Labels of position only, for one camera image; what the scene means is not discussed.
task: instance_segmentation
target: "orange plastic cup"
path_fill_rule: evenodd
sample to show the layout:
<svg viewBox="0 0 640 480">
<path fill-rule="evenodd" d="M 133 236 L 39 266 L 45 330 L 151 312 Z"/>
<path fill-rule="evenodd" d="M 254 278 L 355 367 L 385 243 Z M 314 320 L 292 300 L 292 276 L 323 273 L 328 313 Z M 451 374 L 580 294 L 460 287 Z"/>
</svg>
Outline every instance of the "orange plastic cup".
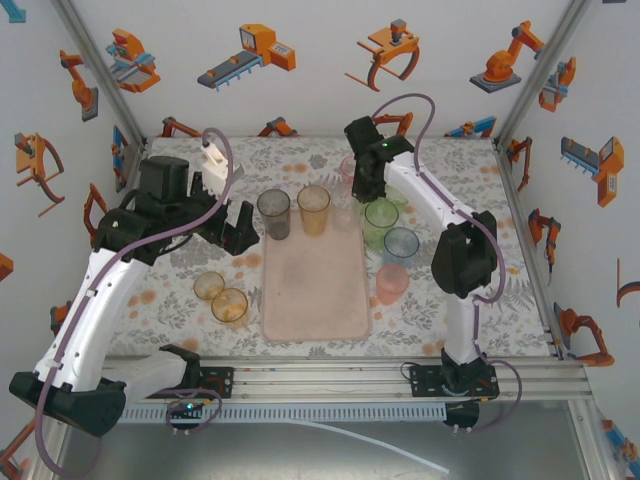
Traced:
<svg viewBox="0 0 640 480">
<path fill-rule="evenodd" d="M 222 323 L 240 323 L 249 315 L 249 302 L 237 288 L 225 288 L 211 302 L 211 311 Z"/>
<path fill-rule="evenodd" d="M 196 278 L 193 291 L 202 300 L 211 300 L 224 289 L 224 278 L 217 272 L 205 272 Z"/>
<path fill-rule="evenodd" d="M 319 237 L 327 226 L 331 195 L 318 185 L 307 185 L 300 190 L 297 200 L 302 229 L 310 237 Z"/>
</svg>

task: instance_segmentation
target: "plastic cup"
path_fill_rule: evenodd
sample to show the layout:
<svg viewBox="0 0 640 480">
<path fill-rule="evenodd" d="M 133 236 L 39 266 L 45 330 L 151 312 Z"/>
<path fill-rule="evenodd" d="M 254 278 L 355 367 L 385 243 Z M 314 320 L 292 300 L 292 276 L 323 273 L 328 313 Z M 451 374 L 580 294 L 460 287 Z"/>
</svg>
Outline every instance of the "plastic cup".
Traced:
<svg viewBox="0 0 640 480">
<path fill-rule="evenodd" d="M 249 316 L 249 302 L 247 296 L 237 288 L 225 288 L 214 297 L 211 311 L 222 323 L 241 323 Z"/>
<path fill-rule="evenodd" d="M 398 209 L 385 198 L 374 200 L 364 210 L 364 243 L 371 250 L 384 248 L 384 236 L 398 221 Z"/>
<path fill-rule="evenodd" d="M 353 177 L 356 174 L 356 159 L 353 155 L 344 157 L 342 163 L 340 163 L 340 173 L 344 183 L 353 185 Z"/>
<path fill-rule="evenodd" d="M 331 203 L 333 204 L 333 225 L 337 230 L 348 231 L 358 225 L 360 204 L 351 196 L 348 186 L 343 184 L 331 192 Z"/>
<path fill-rule="evenodd" d="M 409 200 L 404 198 L 404 196 L 398 190 L 388 185 L 385 189 L 385 194 L 387 196 L 387 200 L 389 200 L 396 206 L 398 212 L 402 212 L 404 210 L 404 207 L 406 207 L 409 203 Z"/>
<path fill-rule="evenodd" d="M 260 194 L 256 203 L 267 234 L 274 240 L 289 236 L 291 200 L 282 190 L 271 189 Z"/>
<path fill-rule="evenodd" d="M 193 291 L 202 300 L 211 300 L 224 289 L 224 278 L 217 272 L 205 272 L 193 282 Z"/>
<path fill-rule="evenodd" d="M 413 230 L 405 227 L 394 227 L 384 236 L 382 264 L 394 263 L 410 268 L 413 257 L 420 248 L 420 240 Z"/>
<path fill-rule="evenodd" d="M 404 267 L 389 264 L 378 270 L 376 275 L 376 295 L 383 305 L 391 305 L 409 287 L 409 272 Z"/>
<path fill-rule="evenodd" d="M 298 193 L 302 228 L 310 237 L 324 233 L 329 217 L 331 195 L 318 185 L 307 185 Z"/>
</svg>

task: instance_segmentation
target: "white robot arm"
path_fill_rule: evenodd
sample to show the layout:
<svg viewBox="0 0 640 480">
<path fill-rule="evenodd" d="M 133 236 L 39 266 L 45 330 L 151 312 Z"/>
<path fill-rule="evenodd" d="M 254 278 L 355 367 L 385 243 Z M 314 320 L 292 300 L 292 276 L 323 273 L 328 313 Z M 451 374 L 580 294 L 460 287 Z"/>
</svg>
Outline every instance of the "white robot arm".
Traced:
<svg viewBox="0 0 640 480">
<path fill-rule="evenodd" d="M 371 117 L 354 120 L 345 134 L 356 159 L 352 194 L 361 202 L 385 196 L 385 187 L 400 191 L 439 235 L 431 271 L 447 299 L 447 336 L 442 355 L 444 389 L 464 395 L 490 368 L 474 344 L 474 298 L 484 296 L 497 267 L 497 255 L 483 225 L 495 238 L 496 220 L 476 213 L 453 196 L 414 155 L 403 136 L 384 138 Z"/>
<path fill-rule="evenodd" d="M 432 189 L 425 185 L 424 180 L 417 174 L 413 162 L 413 153 L 404 152 L 396 155 L 393 162 L 384 169 L 384 179 L 388 185 L 402 192 L 411 205 L 427 219 L 434 229 L 434 234 L 440 236 L 449 225 L 461 225 L 466 222 L 458 210 L 468 215 L 473 210 L 454 197 L 440 181 L 426 168 L 421 173 L 438 186 L 441 192 L 448 196 L 453 207 L 447 205 Z M 471 363 L 478 354 L 473 345 L 473 297 L 476 294 L 485 295 L 485 287 L 477 287 L 469 292 L 466 298 L 455 294 L 447 299 L 447 336 L 444 349 L 449 357 L 458 365 Z"/>
<path fill-rule="evenodd" d="M 140 166 L 140 186 L 100 221 L 89 266 L 67 318 L 81 312 L 73 325 L 65 322 L 33 372 L 18 372 L 9 390 L 36 406 L 49 380 L 44 413 L 94 436 L 115 426 L 122 410 L 166 388 L 200 387 L 198 355 L 167 345 L 154 355 L 103 371 L 104 359 L 131 292 L 155 260 L 174 247 L 168 236 L 133 249 L 94 283 L 116 252 L 127 245 L 191 224 L 212 210 L 225 188 L 227 159 L 213 143 L 203 142 L 208 161 L 193 174 L 187 195 L 189 163 L 172 157 L 151 157 Z M 135 207 L 128 209 L 135 201 Z M 258 242 L 252 225 L 253 205 L 243 202 L 236 226 L 226 222 L 226 204 L 204 223 L 183 233 L 198 234 L 232 255 Z M 66 346 L 60 339 L 67 338 Z"/>
</svg>

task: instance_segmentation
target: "brown plastic cup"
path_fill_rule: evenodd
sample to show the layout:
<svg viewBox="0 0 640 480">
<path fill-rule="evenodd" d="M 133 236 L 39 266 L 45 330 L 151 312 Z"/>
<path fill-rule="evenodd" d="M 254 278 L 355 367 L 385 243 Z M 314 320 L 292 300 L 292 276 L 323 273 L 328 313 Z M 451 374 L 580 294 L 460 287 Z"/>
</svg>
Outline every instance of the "brown plastic cup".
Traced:
<svg viewBox="0 0 640 480">
<path fill-rule="evenodd" d="M 222 323 L 241 323 L 249 315 L 247 296 L 237 288 L 225 288 L 211 302 L 211 312 Z"/>
<path fill-rule="evenodd" d="M 265 231 L 274 240 L 284 240 L 289 236 L 290 204 L 289 195 L 275 188 L 262 192 L 258 197 L 256 205 Z"/>
<path fill-rule="evenodd" d="M 324 233 L 329 218 L 331 195 L 318 185 L 307 185 L 298 193 L 302 228 L 310 237 Z"/>
</svg>

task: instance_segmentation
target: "gray floor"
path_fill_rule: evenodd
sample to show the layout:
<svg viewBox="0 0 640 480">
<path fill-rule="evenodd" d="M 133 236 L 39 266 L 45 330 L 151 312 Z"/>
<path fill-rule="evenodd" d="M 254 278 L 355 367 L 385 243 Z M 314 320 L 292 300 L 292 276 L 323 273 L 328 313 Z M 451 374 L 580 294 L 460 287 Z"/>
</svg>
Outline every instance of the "gray floor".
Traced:
<svg viewBox="0 0 640 480">
<path fill-rule="evenodd" d="M 483 406 L 488 422 L 507 404 Z M 435 423 L 340 423 L 450 470 L 448 477 L 380 447 L 296 425 L 212 425 L 192 438 L 164 426 L 119 426 L 87 479 L 584 479 L 570 417 L 559 402 L 525 403 L 496 429 L 453 436 Z M 96 441 L 74 432 L 64 466 L 85 467 Z"/>
</svg>

